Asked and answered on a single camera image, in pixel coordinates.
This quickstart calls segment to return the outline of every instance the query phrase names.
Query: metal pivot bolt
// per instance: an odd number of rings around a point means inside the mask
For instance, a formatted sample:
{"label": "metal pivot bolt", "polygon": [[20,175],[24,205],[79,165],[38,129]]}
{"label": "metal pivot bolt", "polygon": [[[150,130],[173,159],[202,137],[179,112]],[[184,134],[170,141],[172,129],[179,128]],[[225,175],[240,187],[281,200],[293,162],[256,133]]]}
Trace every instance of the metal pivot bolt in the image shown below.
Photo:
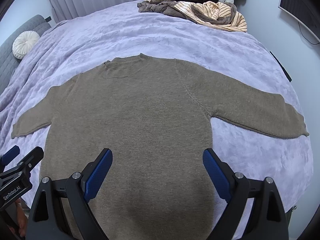
{"label": "metal pivot bolt", "polygon": [[74,174],[72,174],[72,177],[73,177],[74,179],[78,179],[80,176],[81,176],[81,173],[80,173],[80,172],[75,172]]}
{"label": "metal pivot bolt", "polygon": [[266,182],[268,182],[269,184],[271,184],[271,183],[273,183],[273,179],[270,178],[270,177],[267,177],[267,178],[266,178]]}
{"label": "metal pivot bolt", "polygon": [[42,179],[42,183],[47,183],[49,181],[49,178],[48,177],[44,177],[43,179]]}
{"label": "metal pivot bolt", "polygon": [[238,179],[242,179],[243,178],[243,174],[241,172],[236,172],[235,173],[235,176],[238,178]]}

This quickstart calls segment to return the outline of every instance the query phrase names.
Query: wall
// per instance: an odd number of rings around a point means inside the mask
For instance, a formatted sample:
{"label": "wall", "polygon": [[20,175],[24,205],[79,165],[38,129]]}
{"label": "wall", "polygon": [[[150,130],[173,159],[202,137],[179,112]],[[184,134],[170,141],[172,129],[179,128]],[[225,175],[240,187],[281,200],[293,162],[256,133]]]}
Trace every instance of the wall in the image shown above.
{"label": "wall", "polygon": [[15,0],[0,21],[0,45],[31,17],[40,14],[51,16],[49,24],[55,25],[49,0]]}
{"label": "wall", "polygon": [[[310,45],[300,34],[293,17],[278,8],[280,0],[238,0],[238,10],[248,23],[248,32],[271,50],[289,75],[301,103],[310,132],[314,176],[292,214],[289,235],[296,239],[310,222],[320,203],[320,45]],[[310,41],[317,40],[302,28]]]}

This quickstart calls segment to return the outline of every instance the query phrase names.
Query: crumpled blanket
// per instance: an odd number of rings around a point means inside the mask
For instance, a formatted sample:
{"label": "crumpled blanket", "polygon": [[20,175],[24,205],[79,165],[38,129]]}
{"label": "crumpled blanket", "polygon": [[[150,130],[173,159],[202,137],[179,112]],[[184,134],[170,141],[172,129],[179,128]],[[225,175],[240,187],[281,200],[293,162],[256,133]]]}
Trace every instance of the crumpled blanket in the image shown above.
{"label": "crumpled blanket", "polygon": [[208,1],[201,4],[172,0],[145,0],[137,6],[139,12],[162,13],[223,31],[247,32],[247,23],[243,15],[231,3]]}

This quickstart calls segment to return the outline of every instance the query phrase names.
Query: bed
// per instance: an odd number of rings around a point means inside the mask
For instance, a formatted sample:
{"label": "bed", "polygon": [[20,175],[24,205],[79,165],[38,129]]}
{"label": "bed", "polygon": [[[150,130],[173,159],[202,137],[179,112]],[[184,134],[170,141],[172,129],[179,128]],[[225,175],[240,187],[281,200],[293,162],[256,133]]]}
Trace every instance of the bed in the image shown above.
{"label": "bed", "polygon": [[[21,149],[14,166],[35,146],[43,147],[50,127],[11,139],[12,125],[26,110],[45,97],[52,86],[63,84],[78,73],[115,57],[143,53],[152,57],[177,58],[233,77],[259,90],[281,94],[302,113],[297,95],[271,54],[248,33],[225,32],[156,13],[138,13],[137,2],[120,4],[85,17],[62,21],[47,30],[18,65],[0,95],[0,149]],[[278,139],[211,119],[213,149],[234,171],[251,179],[272,177],[285,212],[310,183],[313,158],[309,137]],[[23,196],[31,206],[39,184],[33,169],[33,189]],[[214,225],[226,203],[215,194]],[[249,200],[234,235],[239,238],[250,214]]]}

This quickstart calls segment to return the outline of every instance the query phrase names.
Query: blue gripper pad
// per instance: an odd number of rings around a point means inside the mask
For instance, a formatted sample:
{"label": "blue gripper pad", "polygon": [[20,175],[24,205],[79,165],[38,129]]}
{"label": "blue gripper pad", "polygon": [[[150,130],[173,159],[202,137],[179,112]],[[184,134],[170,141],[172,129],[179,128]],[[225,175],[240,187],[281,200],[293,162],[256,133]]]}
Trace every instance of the blue gripper pad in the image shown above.
{"label": "blue gripper pad", "polygon": [[20,153],[19,146],[15,145],[13,146],[9,151],[7,151],[2,157],[1,157],[1,164],[3,166],[7,166],[10,162],[13,161],[15,157],[17,157]]}
{"label": "blue gripper pad", "polygon": [[215,159],[211,156],[208,150],[203,152],[203,164],[207,173],[213,182],[219,197],[225,199],[227,203],[231,200],[230,184],[227,177],[223,174],[222,170],[216,163]]}
{"label": "blue gripper pad", "polygon": [[95,198],[112,164],[112,151],[108,150],[86,181],[84,200],[88,203]]}

